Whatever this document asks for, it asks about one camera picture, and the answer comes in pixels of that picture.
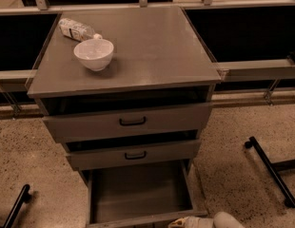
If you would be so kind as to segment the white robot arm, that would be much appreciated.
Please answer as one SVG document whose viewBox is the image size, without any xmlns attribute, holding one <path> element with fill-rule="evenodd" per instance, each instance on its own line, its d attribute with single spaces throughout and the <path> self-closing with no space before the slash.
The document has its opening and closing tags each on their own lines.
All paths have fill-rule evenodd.
<svg viewBox="0 0 295 228">
<path fill-rule="evenodd" d="M 213 218 L 194 216 L 178 218 L 171 222 L 167 228 L 245 228 L 245 226 L 231 214 L 219 212 Z"/>
</svg>

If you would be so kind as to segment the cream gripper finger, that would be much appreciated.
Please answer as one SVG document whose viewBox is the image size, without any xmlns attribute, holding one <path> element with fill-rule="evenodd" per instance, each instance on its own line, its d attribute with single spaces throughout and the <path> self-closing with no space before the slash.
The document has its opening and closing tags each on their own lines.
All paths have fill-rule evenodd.
<svg viewBox="0 0 295 228">
<path fill-rule="evenodd" d="M 167 228 L 185 228 L 185 219 L 184 218 L 178 218 L 174 221 L 172 221 Z"/>
</svg>

